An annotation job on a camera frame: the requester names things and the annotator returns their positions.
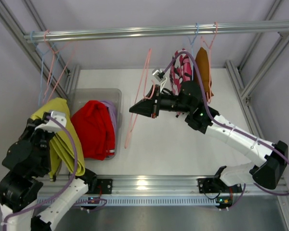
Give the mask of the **red trousers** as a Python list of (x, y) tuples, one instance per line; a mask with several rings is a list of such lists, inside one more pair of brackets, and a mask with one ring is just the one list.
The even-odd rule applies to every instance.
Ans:
[(115, 155), (116, 132), (109, 107), (90, 100), (71, 117), (84, 158), (105, 160)]

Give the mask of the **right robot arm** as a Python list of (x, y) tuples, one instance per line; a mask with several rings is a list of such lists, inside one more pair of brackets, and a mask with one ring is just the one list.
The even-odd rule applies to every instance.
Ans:
[(218, 169), (214, 179), (226, 186), (256, 183), (274, 190), (287, 166), (288, 146), (279, 141), (274, 144), (238, 128), (215, 109), (203, 102), (200, 86), (193, 81), (182, 84), (178, 95), (160, 92), (154, 85), (148, 98), (133, 105), (129, 112), (156, 118), (160, 111), (186, 113), (185, 122), (193, 130), (215, 137), (234, 148), (250, 160), (250, 163)]

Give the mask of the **pink hanger of red trousers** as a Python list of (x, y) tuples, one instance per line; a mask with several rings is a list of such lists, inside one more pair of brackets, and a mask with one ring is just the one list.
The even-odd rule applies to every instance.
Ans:
[(54, 71), (56, 69), (56, 64), (58, 64), (58, 58), (61, 57), (61, 51), (64, 50), (69, 44), (71, 44), (72, 42), (67, 42), (65, 45), (63, 45), (62, 48), (60, 48), (59, 50), (55, 51), (52, 46), (50, 45), (50, 42), (48, 42), (46, 40), (46, 36), (49, 34), (49, 30), (46, 30), (44, 32), (44, 35), (43, 35), (43, 40), (44, 42), (47, 44), (48, 48), (50, 49), (50, 51), (52, 52), (52, 62), (51, 62), (51, 67), (50, 67), (50, 70), (49, 70), (49, 75), (48, 75), (48, 78), (47, 78), (47, 87), (46, 87), (46, 90), (44, 92), (44, 95), (43, 95), (43, 98), (42, 98), (42, 103), (45, 104), (47, 103), (48, 101), (50, 101), (51, 97), (53, 96), (55, 90), (57, 89), (65, 71), (67, 70), (68, 68), (68, 65), (69, 63), (72, 61), (72, 58), (74, 57), (75, 53), (76, 53), (76, 49), (77, 49), (77, 44), (75, 43), (74, 44), (74, 47), (73, 47), (73, 50), (72, 50), (72, 53), (67, 61), (67, 63), (64, 65), (63, 67), (63, 70), (59, 76), (59, 78), (56, 80), (56, 83), (55, 85), (53, 86), (53, 89), (50, 90), (51, 88), (51, 84), (54, 80)]

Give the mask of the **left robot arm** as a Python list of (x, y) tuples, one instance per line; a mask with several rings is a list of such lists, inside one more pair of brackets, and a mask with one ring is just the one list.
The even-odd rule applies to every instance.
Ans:
[(0, 182), (0, 208), (4, 231), (53, 231), (80, 197), (94, 191), (97, 176), (86, 170), (77, 177), (73, 172), (68, 183), (54, 196), (38, 204), (44, 177), (51, 170), (50, 140), (59, 131), (68, 136), (74, 156), (75, 142), (66, 129), (67, 119), (59, 112), (45, 113), (43, 119), (29, 119), (20, 139), (8, 149), (2, 165), (9, 172)]

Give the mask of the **yellow-green trousers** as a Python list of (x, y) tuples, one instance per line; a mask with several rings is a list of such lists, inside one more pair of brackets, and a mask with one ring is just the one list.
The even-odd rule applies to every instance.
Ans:
[[(66, 115), (66, 129), (71, 135), (77, 151), (78, 164), (76, 176), (83, 176), (85, 174), (84, 155), (80, 140), (70, 119), (70, 110), (68, 108), (67, 101), (62, 98), (52, 99), (48, 101), (48, 103), (44, 104), (36, 112), (34, 112), (30, 118), (41, 119), (45, 112), (49, 112), (51, 110), (62, 112)], [(50, 140), (50, 160), (51, 170), (49, 173), (49, 177), (51, 181), (55, 181), (56, 175), (60, 171), (62, 163), (65, 163), (69, 172), (73, 173), (75, 165), (75, 154), (72, 143), (68, 135), (64, 131), (59, 131)]]

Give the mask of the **light blue hanger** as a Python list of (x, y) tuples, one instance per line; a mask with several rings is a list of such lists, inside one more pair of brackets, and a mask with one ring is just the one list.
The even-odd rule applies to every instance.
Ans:
[(41, 105), (41, 95), (42, 95), (42, 90), (43, 90), (43, 71), (44, 71), (44, 56), (52, 49), (55, 47), (56, 43), (51, 45), (51, 47), (46, 51), (43, 52), (40, 50), (38, 47), (38, 44), (33, 41), (33, 33), (34, 31), (30, 32), (30, 41), (33, 42), (34, 47), (36, 48), (36, 51), (41, 54), (41, 68), (40, 68), (40, 89), (39, 89), (39, 99), (38, 99), (38, 106)]

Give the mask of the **lilac trousers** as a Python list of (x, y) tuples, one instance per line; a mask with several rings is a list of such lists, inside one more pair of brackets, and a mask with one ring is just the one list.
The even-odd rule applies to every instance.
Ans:
[(108, 113), (113, 125), (113, 130), (114, 130), (114, 134), (116, 137), (116, 132), (117, 132), (117, 109), (114, 105), (114, 103), (112, 101), (108, 101), (108, 100), (104, 100), (101, 101), (101, 103), (103, 103), (107, 108), (108, 108)]

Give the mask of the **pink hanger of yellow trousers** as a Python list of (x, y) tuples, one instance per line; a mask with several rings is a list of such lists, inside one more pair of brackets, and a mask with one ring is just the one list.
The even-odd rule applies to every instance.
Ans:
[[(152, 49), (150, 48), (146, 57), (146, 61), (144, 63), (144, 67), (141, 73), (141, 77), (140, 77), (140, 82), (139, 82), (139, 86), (137, 89), (137, 93), (136, 93), (136, 97), (134, 100), (134, 103), (137, 103), (138, 99), (151, 99), (153, 97), (153, 94), (151, 94), (151, 96), (147, 96), (145, 91), (146, 91), (146, 86), (147, 86), (147, 81), (148, 81), (148, 74), (149, 74), (149, 67), (150, 67), (150, 60), (151, 60), (151, 55), (152, 55)], [(128, 149), (130, 142), (131, 142), (131, 138), (132, 138), (132, 134), (133, 134), (133, 130), (135, 127), (135, 124), (138, 120), (138, 114), (136, 113), (131, 113), (131, 117), (129, 120), (129, 125), (128, 125), (128, 131), (126, 134), (126, 138), (125, 138), (125, 143), (124, 143), (124, 148)]]

